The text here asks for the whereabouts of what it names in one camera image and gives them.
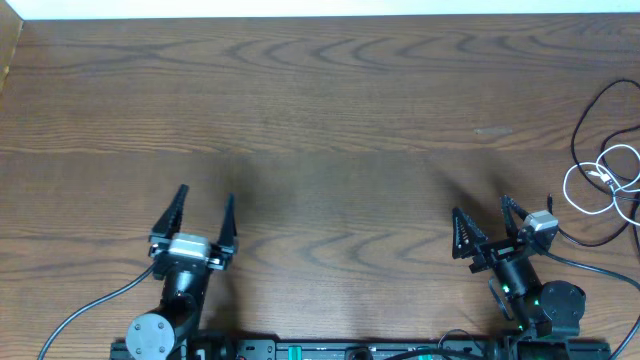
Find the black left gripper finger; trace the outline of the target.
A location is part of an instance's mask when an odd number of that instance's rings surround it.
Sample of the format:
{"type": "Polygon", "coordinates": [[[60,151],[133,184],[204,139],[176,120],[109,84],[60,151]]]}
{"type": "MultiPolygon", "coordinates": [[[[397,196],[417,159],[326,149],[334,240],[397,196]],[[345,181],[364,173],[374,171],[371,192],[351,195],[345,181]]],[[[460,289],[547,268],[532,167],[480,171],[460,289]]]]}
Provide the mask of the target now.
{"type": "Polygon", "coordinates": [[[171,240],[174,234],[180,231],[184,212],[184,203],[188,191],[188,185],[182,184],[179,186],[171,203],[151,228],[149,235],[150,241],[154,241],[156,238],[171,240]]]}
{"type": "Polygon", "coordinates": [[[230,194],[225,205],[224,219],[221,224],[217,241],[217,245],[222,249],[223,252],[226,253],[236,252],[237,228],[235,222],[234,205],[235,197],[233,194],[230,194]]]}

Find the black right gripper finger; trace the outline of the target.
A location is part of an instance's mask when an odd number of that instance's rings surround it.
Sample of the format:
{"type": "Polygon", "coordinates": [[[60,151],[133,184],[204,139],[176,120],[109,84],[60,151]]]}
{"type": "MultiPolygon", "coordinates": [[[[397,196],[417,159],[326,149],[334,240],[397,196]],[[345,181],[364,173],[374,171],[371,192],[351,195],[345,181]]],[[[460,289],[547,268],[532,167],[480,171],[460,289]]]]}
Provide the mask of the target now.
{"type": "Polygon", "coordinates": [[[515,222],[514,217],[518,217],[520,220],[525,220],[529,213],[508,195],[503,195],[500,198],[500,201],[501,212],[505,222],[506,234],[509,238],[516,238],[519,233],[519,228],[515,222]]]}
{"type": "Polygon", "coordinates": [[[488,237],[473,219],[460,208],[452,209],[454,259],[468,258],[480,252],[480,247],[488,242],[488,237]]]}

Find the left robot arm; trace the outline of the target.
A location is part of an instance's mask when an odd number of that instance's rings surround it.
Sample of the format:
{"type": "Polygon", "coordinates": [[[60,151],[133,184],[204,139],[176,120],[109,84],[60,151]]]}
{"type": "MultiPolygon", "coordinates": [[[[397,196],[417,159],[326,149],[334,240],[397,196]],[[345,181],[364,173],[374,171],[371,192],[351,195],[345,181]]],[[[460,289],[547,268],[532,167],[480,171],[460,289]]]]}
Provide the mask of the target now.
{"type": "Polygon", "coordinates": [[[134,318],[125,345],[135,359],[167,359],[199,331],[210,276],[224,271],[237,253],[235,198],[224,208],[215,242],[181,230],[189,187],[178,187],[149,234],[151,275],[163,283],[159,305],[134,318]]]}

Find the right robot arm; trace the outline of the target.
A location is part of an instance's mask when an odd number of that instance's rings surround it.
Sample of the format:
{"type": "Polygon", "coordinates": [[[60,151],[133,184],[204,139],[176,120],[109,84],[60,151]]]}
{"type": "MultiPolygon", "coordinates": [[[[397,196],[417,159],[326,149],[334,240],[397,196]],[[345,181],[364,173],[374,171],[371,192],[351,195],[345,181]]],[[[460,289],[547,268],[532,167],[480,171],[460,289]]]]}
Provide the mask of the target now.
{"type": "Polygon", "coordinates": [[[548,251],[559,232],[549,211],[528,212],[511,197],[501,197],[506,238],[490,241],[470,215],[452,209],[452,257],[470,258],[473,273],[490,270],[488,286],[498,281],[503,294],[494,296],[516,332],[491,344],[490,359],[569,359],[569,340],[579,335],[586,307],[585,292],[566,281],[540,281],[531,261],[548,251]]]}

